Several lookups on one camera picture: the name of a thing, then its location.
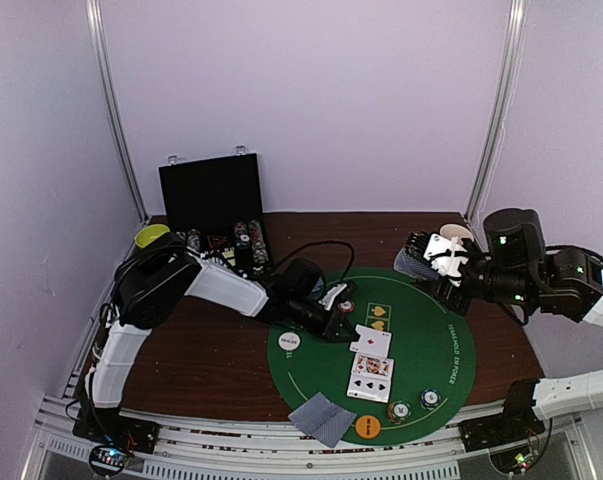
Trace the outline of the ace of diamonds card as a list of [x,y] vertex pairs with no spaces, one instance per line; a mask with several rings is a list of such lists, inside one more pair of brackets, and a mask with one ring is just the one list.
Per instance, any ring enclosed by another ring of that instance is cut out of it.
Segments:
[[359,339],[350,343],[349,350],[373,356],[387,357],[390,349],[390,332],[375,330],[362,324],[355,326]]

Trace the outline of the king of diamonds card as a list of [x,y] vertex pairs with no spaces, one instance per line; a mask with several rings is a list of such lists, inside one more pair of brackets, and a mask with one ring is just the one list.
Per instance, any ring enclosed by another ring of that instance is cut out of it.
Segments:
[[389,379],[392,376],[394,360],[358,353],[353,361],[352,373],[370,378]]

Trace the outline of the white dealer button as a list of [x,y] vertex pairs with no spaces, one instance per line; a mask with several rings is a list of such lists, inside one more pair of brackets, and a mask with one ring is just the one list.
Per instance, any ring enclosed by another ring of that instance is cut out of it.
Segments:
[[288,331],[278,337],[277,344],[282,350],[292,352],[300,346],[301,338],[297,333]]

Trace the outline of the deck of cards clear box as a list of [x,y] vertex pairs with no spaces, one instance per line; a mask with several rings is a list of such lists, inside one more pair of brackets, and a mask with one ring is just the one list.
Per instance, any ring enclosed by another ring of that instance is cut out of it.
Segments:
[[405,248],[397,253],[393,269],[419,281],[436,281],[440,278],[427,261],[411,255]]

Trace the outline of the three of spades card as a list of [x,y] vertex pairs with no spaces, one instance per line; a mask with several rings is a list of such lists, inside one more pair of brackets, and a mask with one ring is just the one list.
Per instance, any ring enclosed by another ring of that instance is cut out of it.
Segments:
[[350,376],[346,395],[350,398],[387,403],[390,398],[391,381],[353,373]]

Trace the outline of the dealt playing cards blue back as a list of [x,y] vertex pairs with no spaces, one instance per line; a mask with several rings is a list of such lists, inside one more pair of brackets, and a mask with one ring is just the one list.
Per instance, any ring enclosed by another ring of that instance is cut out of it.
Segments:
[[357,414],[339,406],[323,410],[317,418],[311,436],[328,448],[334,448],[348,431]]

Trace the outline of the orange big blind button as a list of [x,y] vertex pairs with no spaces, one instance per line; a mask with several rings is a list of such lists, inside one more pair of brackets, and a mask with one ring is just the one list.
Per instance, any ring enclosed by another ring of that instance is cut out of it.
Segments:
[[373,415],[362,415],[355,422],[356,434],[366,440],[377,438],[381,433],[380,420]]

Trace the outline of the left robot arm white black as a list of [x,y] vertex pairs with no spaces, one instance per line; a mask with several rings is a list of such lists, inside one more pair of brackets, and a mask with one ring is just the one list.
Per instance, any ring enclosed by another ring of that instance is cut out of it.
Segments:
[[224,420],[263,420],[275,404],[271,382],[261,372],[258,339],[239,330],[250,318],[284,322],[332,343],[356,342],[342,303],[354,285],[341,279],[328,288],[323,270],[298,249],[280,264],[234,267],[218,253],[191,249],[174,233],[158,237],[116,270],[111,298],[103,307],[108,333],[84,377],[79,422],[104,444],[124,436],[123,390],[146,339],[172,318],[185,322],[177,349],[186,364],[167,375],[167,391],[145,393],[166,401],[167,414]]

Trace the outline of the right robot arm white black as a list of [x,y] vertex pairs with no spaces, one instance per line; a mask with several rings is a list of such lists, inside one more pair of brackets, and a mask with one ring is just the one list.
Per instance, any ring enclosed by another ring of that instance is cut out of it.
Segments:
[[[560,315],[603,328],[603,258],[576,246],[548,247],[539,216],[531,209],[507,208],[483,223],[488,249],[458,235],[431,234],[422,258],[439,276],[434,295],[464,314],[480,299],[516,306],[524,317]],[[603,369],[564,378],[511,385],[503,412],[494,419],[500,440],[516,440],[532,420],[603,408]]]

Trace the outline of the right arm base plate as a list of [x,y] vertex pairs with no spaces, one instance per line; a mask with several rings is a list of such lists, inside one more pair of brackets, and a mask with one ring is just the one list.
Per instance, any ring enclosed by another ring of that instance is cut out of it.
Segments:
[[462,421],[459,424],[467,452],[490,449],[525,440],[530,432],[545,432],[544,422],[534,415],[499,413]]

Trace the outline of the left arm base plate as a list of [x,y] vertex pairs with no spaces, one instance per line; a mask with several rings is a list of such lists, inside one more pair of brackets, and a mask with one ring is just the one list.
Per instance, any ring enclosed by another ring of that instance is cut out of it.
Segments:
[[160,426],[156,422],[117,416],[113,421],[86,417],[78,420],[72,433],[99,444],[114,445],[131,453],[152,454]]

